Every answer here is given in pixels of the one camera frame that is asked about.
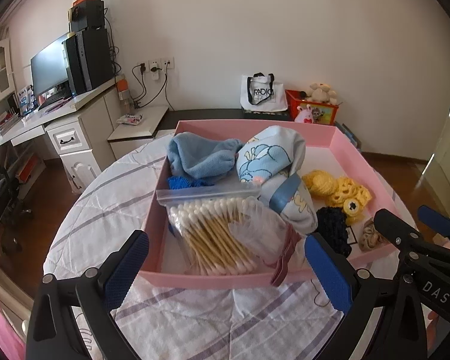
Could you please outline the cream plush sheep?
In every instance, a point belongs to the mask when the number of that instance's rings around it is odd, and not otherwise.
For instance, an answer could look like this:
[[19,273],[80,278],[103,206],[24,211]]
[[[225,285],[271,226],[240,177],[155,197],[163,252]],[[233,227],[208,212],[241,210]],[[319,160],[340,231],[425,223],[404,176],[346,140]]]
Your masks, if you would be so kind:
[[328,84],[314,83],[306,91],[306,97],[311,102],[337,105],[337,92]]

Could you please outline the striped quilted table cover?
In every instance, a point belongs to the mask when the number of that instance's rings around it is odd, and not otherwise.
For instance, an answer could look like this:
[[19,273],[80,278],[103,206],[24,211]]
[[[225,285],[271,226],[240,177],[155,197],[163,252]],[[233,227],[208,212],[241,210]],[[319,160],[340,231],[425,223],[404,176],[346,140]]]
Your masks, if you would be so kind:
[[[122,156],[86,188],[57,230],[45,273],[79,276],[142,227],[171,136]],[[142,359],[312,359],[341,320],[315,279],[190,290],[159,288],[138,276],[112,315]]]

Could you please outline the navy blue scrunchie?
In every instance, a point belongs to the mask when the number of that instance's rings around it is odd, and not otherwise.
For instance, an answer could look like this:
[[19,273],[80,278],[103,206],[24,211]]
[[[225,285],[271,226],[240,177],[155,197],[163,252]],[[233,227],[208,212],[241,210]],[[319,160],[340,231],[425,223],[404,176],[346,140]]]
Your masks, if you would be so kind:
[[348,258],[352,247],[348,243],[346,214],[339,207],[325,206],[317,210],[318,227],[315,230],[337,254]]

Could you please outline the white desk with drawers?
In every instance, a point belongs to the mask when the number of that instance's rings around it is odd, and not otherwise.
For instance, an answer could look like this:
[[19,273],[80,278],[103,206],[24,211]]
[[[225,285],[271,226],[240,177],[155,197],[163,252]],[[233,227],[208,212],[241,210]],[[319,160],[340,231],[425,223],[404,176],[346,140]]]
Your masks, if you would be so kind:
[[19,146],[47,135],[61,159],[72,190],[81,194],[115,160],[108,138],[118,126],[119,95],[116,84],[124,76],[107,80],[91,91],[55,102],[20,118],[0,137]]

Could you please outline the black computer tower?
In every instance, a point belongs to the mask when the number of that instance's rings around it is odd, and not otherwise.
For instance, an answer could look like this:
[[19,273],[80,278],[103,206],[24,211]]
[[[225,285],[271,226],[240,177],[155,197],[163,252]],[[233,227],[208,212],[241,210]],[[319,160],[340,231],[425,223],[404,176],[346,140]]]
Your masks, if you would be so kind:
[[84,29],[62,42],[65,70],[74,96],[96,89],[113,78],[108,34],[105,28]]

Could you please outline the black office chair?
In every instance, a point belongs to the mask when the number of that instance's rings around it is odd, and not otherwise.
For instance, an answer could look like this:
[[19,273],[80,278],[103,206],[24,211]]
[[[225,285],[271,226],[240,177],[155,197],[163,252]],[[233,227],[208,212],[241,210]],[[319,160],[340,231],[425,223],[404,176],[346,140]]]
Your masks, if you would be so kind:
[[21,252],[17,240],[17,225],[22,219],[33,217],[32,209],[18,197],[20,184],[16,177],[9,177],[0,165],[0,250],[5,254]]

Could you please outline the black computer monitor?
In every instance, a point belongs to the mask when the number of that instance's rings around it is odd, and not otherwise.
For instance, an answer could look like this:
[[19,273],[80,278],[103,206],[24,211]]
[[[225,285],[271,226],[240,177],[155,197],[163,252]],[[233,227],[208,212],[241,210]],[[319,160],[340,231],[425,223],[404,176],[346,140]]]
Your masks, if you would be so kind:
[[68,80],[63,47],[67,38],[67,34],[62,35],[31,59],[34,96],[42,95]]

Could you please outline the black speaker box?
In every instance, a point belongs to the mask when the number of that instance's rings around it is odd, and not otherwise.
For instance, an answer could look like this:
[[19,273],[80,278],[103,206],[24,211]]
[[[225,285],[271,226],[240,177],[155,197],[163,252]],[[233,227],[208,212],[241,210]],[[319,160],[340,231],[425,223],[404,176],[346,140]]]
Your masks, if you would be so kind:
[[72,33],[84,29],[105,26],[105,5],[101,0],[84,0],[68,10],[69,30]]

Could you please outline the yellow crocheted toy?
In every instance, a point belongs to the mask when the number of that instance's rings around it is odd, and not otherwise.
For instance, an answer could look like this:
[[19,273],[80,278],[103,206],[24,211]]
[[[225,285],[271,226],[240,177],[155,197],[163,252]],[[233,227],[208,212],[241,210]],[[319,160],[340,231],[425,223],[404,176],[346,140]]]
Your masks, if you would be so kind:
[[364,220],[364,210],[372,200],[370,191],[346,175],[334,177],[324,170],[313,170],[301,178],[312,197],[325,206],[339,208],[348,225]]

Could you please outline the light blue fleece hat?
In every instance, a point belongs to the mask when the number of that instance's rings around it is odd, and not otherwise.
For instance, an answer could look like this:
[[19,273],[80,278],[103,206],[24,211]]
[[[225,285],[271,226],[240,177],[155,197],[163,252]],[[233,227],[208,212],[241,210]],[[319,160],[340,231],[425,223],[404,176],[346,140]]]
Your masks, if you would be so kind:
[[243,145],[235,138],[215,141],[190,132],[179,133],[170,140],[167,148],[170,173],[215,182],[233,169]]

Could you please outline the bag of cotton swabs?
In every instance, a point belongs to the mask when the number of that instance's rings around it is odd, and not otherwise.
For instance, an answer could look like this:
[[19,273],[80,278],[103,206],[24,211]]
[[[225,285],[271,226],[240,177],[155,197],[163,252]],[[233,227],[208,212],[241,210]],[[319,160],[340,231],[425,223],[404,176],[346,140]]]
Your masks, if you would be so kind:
[[243,222],[242,208],[259,194],[258,186],[247,183],[157,191],[193,274],[244,275],[257,269],[252,253],[229,226]]

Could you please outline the clear plastic pouch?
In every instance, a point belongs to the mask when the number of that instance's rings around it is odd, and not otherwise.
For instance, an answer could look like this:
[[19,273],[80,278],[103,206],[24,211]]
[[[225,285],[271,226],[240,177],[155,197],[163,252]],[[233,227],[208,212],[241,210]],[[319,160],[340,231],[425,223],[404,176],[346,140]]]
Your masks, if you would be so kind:
[[228,225],[232,236],[262,263],[273,268],[270,284],[281,285],[301,240],[293,226],[259,200],[248,197],[237,204],[238,219]]

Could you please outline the dark blue knitted cloth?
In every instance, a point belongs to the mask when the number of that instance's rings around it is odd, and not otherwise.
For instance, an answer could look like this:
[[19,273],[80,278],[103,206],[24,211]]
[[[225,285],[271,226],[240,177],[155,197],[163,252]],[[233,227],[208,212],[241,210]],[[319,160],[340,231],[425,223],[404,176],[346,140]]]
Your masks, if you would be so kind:
[[178,190],[178,189],[191,189],[191,188],[201,188],[201,187],[209,187],[213,186],[202,179],[189,179],[183,176],[170,176],[167,178],[167,184],[169,189]]

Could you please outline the beige satin scrunchie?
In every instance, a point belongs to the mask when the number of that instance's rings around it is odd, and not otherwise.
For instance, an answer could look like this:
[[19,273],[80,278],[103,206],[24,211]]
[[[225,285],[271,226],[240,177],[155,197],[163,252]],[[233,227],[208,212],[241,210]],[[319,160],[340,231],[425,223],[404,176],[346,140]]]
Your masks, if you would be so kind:
[[363,226],[362,236],[358,241],[359,249],[362,252],[376,250],[383,245],[387,245],[389,241],[380,234],[375,227],[374,219],[368,219]]

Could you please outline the blue cartoon baby garment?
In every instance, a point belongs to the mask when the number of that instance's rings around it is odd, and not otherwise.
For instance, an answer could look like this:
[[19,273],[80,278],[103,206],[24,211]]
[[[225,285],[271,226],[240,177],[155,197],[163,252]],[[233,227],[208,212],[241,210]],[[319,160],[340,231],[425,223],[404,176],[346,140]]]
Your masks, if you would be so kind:
[[270,126],[238,151],[238,179],[261,186],[259,200],[301,236],[314,232],[318,219],[309,190],[298,172],[305,159],[305,139],[297,131]]

